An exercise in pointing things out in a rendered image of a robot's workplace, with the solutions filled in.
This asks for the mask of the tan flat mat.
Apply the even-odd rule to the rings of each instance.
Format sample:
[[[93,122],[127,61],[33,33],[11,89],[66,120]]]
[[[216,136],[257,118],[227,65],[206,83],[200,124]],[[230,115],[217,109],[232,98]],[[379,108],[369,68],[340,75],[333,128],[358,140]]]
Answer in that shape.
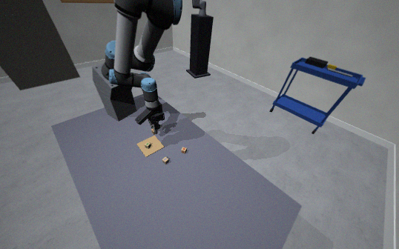
[[[146,142],[151,143],[150,148],[146,148],[145,147],[145,143]],[[153,153],[157,152],[158,150],[164,148],[162,143],[155,136],[152,136],[152,137],[150,137],[150,138],[138,143],[137,146],[143,152],[145,157],[150,156],[151,154],[153,154]]]

